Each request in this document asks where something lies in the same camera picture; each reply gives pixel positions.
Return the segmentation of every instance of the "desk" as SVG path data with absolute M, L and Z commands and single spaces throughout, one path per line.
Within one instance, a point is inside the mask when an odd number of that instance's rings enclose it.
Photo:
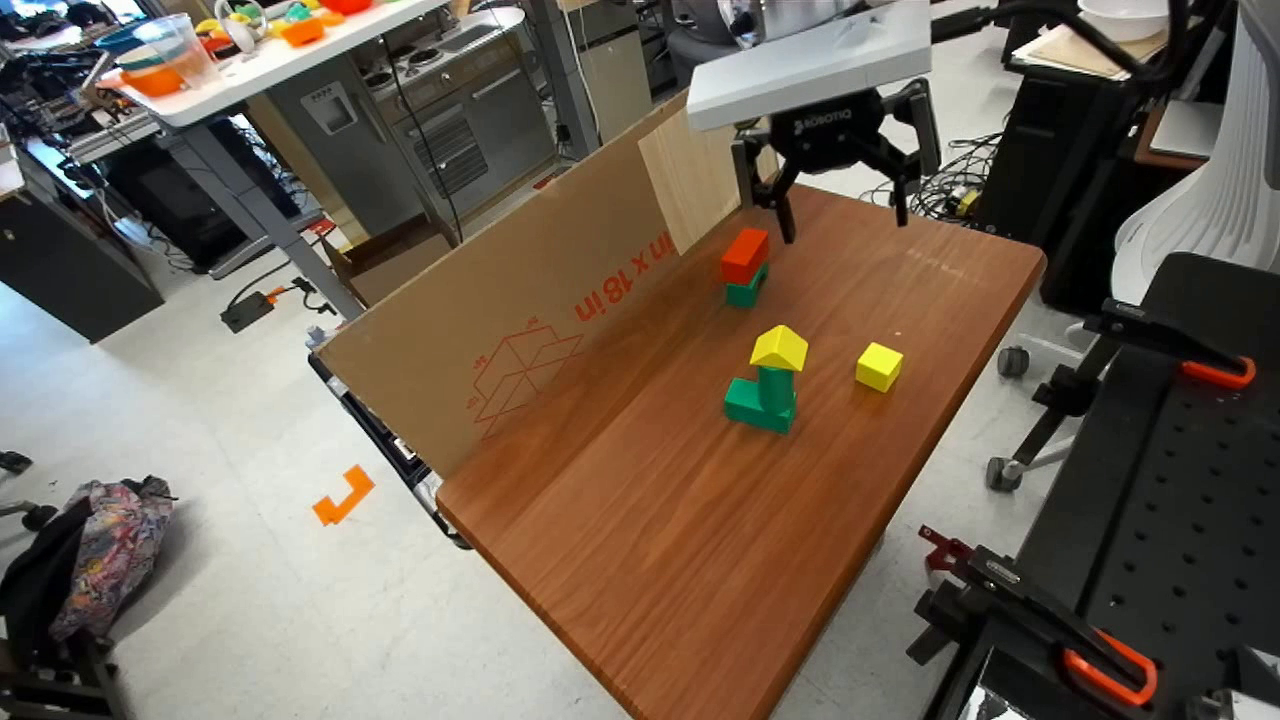
M 1187 697 L 1224 680 L 1214 654 L 1280 648 L 1280 279 L 1166 258 L 1143 310 L 1214 349 L 1247 353 L 1259 381 L 1212 392 L 1171 381 L 1166 358 L 1125 349 L 1018 570 L 1084 622 L 1163 659 L 1143 716 L 1181 716 Z M 1054 675 L 1052 654 L 997 615 L 958 648 L 932 716 L 956 716 L 988 648 Z
M 375 5 L 345 24 L 327 27 L 321 43 L 286 50 L 282 40 L 260 43 L 252 57 L 214 64 L 210 82 L 175 95 L 127 91 L 161 124 L 166 124 L 166 153 L 179 160 L 191 180 L 236 220 L 243 235 L 265 235 L 277 246 L 341 316 L 359 316 L 359 302 L 330 277 L 330 269 L 299 241 L 297 226 L 256 189 L 256 180 L 227 158 L 227 149 L 203 128 L 207 115 L 236 109 L 238 102 L 282 85 L 330 57 L 375 40 L 444 0 L 399 0 Z
M 755 313 L 719 297 L 702 241 L 581 353 L 440 505 L 485 561 L 636 716 L 764 716 L 991 345 L 1039 254 L 797 189 Z M 813 339 L 798 422 L 764 438 L 719 418 L 755 331 Z M 891 395 L 852 388 L 868 339 L 903 349 Z

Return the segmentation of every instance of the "office chair wheel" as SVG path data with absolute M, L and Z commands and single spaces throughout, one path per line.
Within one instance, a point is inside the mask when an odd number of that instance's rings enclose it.
M 21 457 L 21 451 L 0 451 L 0 473 L 4 473 L 4 475 L 21 475 L 21 473 L 27 473 L 27 469 L 31 469 L 27 457 Z
M 55 516 L 55 507 L 31 505 L 31 507 L 22 513 L 22 530 L 27 530 L 27 534 L 41 534 L 50 516 Z
M 1009 345 L 1009 349 L 997 353 L 997 372 L 998 375 L 1024 381 L 1026 369 L 1033 369 L 1033 353 L 1026 349 Z
M 988 462 L 988 489 L 991 492 L 1014 492 L 1018 486 L 1024 486 L 1024 463 L 1018 462 L 1011 462 L 1011 457 L 991 457 Z

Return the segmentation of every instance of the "tabletop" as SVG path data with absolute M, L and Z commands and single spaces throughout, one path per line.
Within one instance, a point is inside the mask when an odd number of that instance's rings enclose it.
M 956 404 L 1033 294 L 1026 246 L 791 194 L 751 313 L 722 304 L 717 254 L 581 353 L 444 486 L 485 561 L 636 716 L 758 716 L 874 548 Z M 751 339 L 813 339 L 787 438 L 727 426 Z M 852 386 L 862 345 L 901 349 L 889 395 Z

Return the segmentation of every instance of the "black metal frame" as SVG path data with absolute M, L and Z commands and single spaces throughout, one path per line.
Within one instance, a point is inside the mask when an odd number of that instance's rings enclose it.
M 1187 690 L 1208 690 L 1205 680 L 1187 686 L 1187 675 L 1224 663 L 1218 654 L 1230 648 L 1218 642 L 1277 643 L 1273 615 L 1255 612 L 1277 610 L 1280 595 L 1277 571 L 1263 571 L 1277 546 L 1255 537 L 1277 534 L 1280 497 L 1280 386 L 1269 375 L 1280 369 L 1280 339 L 1259 331 L 1280 313 L 1280 279 L 1171 258 L 1143 310 L 1218 349 L 1247 353 L 1259 381 L 1251 392 L 1197 388 L 1205 409 L 1187 409 L 1187 386 L 1171 386 L 1177 360 L 1166 353 L 1125 349 L 1014 565 L 1065 610 L 1163 659 L 1166 692 L 1131 716 L 1166 716 L 1171 705 L 1191 702 Z M 1158 429 L 1171 429 L 1177 457 L 1158 443 Z M 1251 450 L 1230 450 L 1228 438 L 1259 438 L 1269 463 Z M 991 612 L 958 643 L 927 716 L 958 716 L 991 654 L 1014 658 L 1026 673 L 1069 690 L 1052 648 Z

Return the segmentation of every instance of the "orange object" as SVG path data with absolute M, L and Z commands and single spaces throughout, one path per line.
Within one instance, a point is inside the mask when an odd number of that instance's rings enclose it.
M 736 241 L 719 254 L 719 277 L 731 285 L 751 285 L 766 258 L 766 232 L 764 230 L 738 230 Z
M 341 526 L 341 520 L 346 520 L 353 516 L 353 507 L 372 492 L 372 475 L 359 469 L 359 463 L 353 463 L 346 473 L 345 473 L 345 482 L 353 486 L 353 492 L 337 505 L 330 497 L 321 497 L 314 505 L 310 505 L 310 513 L 321 516 L 321 526 Z
M 341 15 L 354 15 L 367 13 L 372 0 L 324 0 L 324 10 L 341 13 Z
M 157 67 L 124 74 L 124 85 L 139 88 L 143 95 L 173 95 L 184 88 L 184 74 L 173 64 L 157 64 Z
M 1158 690 L 1158 670 L 1152 658 L 1137 654 L 1131 643 L 1125 643 L 1110 631 L 1095 631 L 1115 658 L 1125 658 L 1143 686 L 1128 690 L 1115 675 L 1100 673 L 1095 663 L 1088 663 L 1079 654 L 1065 648 L 1065 670 L 1100 702 L 1125 705 L 1125 707 L 1147 707 L 1157 702 Z
M 1212 364 L 1181 360 L 1181 372 L 1197 386 L 1208 386 L 1208 388 L 1242 392 L 1255 381 L 1255 360 L 1241 358 L 1241 364 L 1242 364 L 1242 372 L 1224 372 Z
M 303 50 L 324 36 L 324 24 L 314 15 L 308 15 L 308 20 L 282 24 L 281 36 L 286 50 Z

